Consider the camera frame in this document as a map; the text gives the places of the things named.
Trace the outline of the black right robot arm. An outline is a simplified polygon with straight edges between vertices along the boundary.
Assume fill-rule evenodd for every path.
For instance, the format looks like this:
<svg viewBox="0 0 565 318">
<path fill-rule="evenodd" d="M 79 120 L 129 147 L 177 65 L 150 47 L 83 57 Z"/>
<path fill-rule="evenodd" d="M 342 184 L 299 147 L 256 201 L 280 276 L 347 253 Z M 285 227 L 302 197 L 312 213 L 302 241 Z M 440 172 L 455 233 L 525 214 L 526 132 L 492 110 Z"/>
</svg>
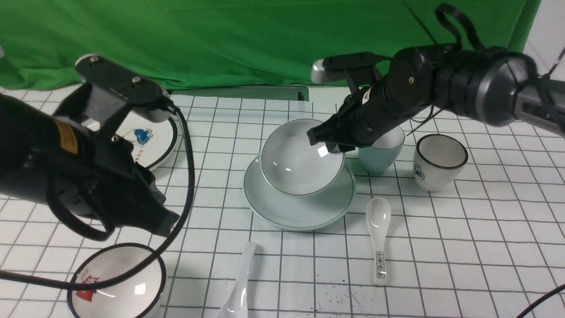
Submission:
<svg viewBox="0 0 565 318">
<path fill-rule="evenodd" d="M 453 45 L 327 57 L 312 67 L 317 84 L 345 80 L 350 94 L 336 114 L 309 129 L 312 145 L 331 152 L 365 148 L 434 106 L 485 125 L 524 121 L 564 135 L 564 82 L 538 73 L 535 61 L 504 48 L 478 52 Z"/>
</svg>

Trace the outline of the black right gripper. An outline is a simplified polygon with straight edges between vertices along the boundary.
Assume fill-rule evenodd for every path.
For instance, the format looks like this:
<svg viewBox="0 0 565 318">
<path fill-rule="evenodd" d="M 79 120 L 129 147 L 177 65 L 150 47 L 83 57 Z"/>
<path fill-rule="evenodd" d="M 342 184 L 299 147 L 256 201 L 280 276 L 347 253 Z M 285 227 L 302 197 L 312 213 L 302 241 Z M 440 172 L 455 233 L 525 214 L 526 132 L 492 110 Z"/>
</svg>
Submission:
<svg viewBox="0 0 565 318">
<path fill-rule="evenodd" d="M 389 58 L 376 65 L 382 78 L 375 84 L 348 84 L 352 92 L 340 107 L 340 120 L 331 117 L 307 131 L 312 146 L 323 143 L 330 153 L 368 147 L 435 104 L 440 47 L 406 48 Z"/>
</svg>

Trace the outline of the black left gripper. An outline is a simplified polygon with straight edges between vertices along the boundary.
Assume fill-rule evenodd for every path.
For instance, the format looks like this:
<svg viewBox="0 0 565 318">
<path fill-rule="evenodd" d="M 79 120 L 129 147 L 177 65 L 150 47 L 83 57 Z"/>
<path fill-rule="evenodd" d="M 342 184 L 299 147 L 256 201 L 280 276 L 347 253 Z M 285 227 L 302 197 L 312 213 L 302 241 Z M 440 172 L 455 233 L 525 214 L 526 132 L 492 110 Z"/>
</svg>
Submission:
<svg viewBox="0 0 565 318">
<path fill-rule="evenodd" d="M 1 96 L 2 195 L 49 205 L 60 219 L 73 213 L 168 237 L 179 215 L 164 207 L 153 173 L 135 163 L 133 145 L 116 137 L 130 111 L 81 117 L 81 87 L 52 115 Z"/>
</svg>

